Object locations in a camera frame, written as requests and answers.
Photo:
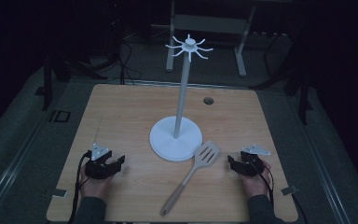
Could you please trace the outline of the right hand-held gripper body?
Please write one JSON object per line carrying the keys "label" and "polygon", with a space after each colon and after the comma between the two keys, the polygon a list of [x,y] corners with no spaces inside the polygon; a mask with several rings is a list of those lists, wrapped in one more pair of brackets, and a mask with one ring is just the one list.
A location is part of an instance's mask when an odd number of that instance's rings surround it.
{"label": "right hand-held gripper body", "polygon": [[270,151],[257,145],[252,145],[244,147],[240,154],[241,160],[239,162],[241,163],[241,168],[240,170],[233,171],[245,176],[256,176],[261,175],[265,170],[265,165],[259,156],[269,156]]}

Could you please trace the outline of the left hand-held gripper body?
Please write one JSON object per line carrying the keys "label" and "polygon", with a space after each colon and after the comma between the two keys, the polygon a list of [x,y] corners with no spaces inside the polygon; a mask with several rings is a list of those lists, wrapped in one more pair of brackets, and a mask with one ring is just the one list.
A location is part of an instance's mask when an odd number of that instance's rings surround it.
{"label": "left hand-held gripper body", "polygon": [[86,163],[85,174],[93,179],[106,179],[121,171],[121,165],[109,165],[107,160],[112,158],[112,151],[94,143],[91,147],[89,161]]}

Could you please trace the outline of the white utensil stand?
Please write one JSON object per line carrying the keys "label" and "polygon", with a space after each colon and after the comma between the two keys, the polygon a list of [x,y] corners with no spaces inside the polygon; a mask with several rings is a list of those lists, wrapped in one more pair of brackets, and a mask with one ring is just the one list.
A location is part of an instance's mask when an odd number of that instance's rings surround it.
{"label": "white utensil stand", "polygon": [[192,56],[196,54],[201,59],[207,60],[207,57],[201,55],[200,52],[208,52],[212,49],[201,48],[200,45],[205,40],[197,42],[191,35],[187,35],[183,41],[178,40],[175,36],[172,40],[177,43],[177,46],[167,45],[167,48],[179,49],[177,53],[173,54],[173,57],[183,56],[176,115],[160,119],[154,124],[149,134],[149,143],[153,151],[164,160],[186,161],[194,156],[195,150],[201,146],[203,139],[200,127],[184,116]]}

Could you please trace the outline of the person's right hand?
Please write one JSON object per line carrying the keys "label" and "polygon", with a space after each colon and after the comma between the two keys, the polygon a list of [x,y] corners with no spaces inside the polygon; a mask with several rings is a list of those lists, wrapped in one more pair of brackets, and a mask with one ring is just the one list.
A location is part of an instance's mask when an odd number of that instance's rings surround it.
{"label": "person's right hand", "polygon": [[239,175],[244,192],[248,198],[269,194],[269,169],[271,166],[266,161],[263,161],[263,163],[265,165],[265,170],[263,171],[262,176]]}

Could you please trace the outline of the person's left hand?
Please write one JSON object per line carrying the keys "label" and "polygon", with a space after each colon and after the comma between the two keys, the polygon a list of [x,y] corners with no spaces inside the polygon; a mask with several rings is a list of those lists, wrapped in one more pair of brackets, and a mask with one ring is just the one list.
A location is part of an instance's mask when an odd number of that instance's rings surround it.
{"label": "person's left hand", "polygon": [[104,200],[110,188],[112,179],[112,175],[106,179],[93,179],[85,174],[85,170],[82,170],[80,177],[81,197],[93,197]]}

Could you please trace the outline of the black stand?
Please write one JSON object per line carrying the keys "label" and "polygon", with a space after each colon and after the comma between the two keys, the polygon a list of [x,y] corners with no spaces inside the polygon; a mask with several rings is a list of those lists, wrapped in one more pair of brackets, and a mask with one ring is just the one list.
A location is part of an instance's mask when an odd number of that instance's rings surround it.
{"label": "black stand", "polygon": [[67,82],[70,79],[69,75],[64,76],[57,71],[57,69],[59,69],[58,63],[62,65],[62,71],[67,67],[67,64],[69,64],[87,77],[105,80],[105,77],[93,72],[90,68],[83,65],[79,61],[71,59],[69,56],[61,52],[52,52],[43,62],[43,85],[35,92],[35,95],[40,95],[44,98],[44,104],[42,107],[43,111],[46,111],[52,102],[52,73],[55,73],[57,79],[63,82]]}
{"label": "black stand", "polygon": [[295,96],[298,91],[298,116],[304,125],[307,125],[307,110],[309,108],[309,88],[310,88],[310,71],[306,57],[309,50],[309,39],[307,35],[300,31],[280,67],[273,73],[267,81],[250,86],[250,90],[263,90],[281,80],[287,82],[283,88],[286,96]]}

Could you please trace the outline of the grey metal table frame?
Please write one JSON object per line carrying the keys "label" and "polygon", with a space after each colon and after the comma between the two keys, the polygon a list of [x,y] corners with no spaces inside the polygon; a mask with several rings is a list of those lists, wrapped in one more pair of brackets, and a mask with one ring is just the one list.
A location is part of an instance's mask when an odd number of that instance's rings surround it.
{"label": "grey metal table frame", "polygon": [[178,42],[175,41],[173,38],[175,32],[177,30],[187,30],[197,32],[240,35],[241,42],[234,48],[234,55],[238,67],[239,76],[246,77],[247,71],[245,68],[244,59],[242,57],[242,52],[244,50],[246,39],[250,33],[250,28],[256,12],[256,6],[249,7],[246,19],[234,19],[213,16],[178,14],[176,12],[177,1],[178,0],[171,0],[169,40],[170,47],[168,49],[167,54],[165,67],[166,71],[171,72],[174,66],[174,47],[178,44]]}

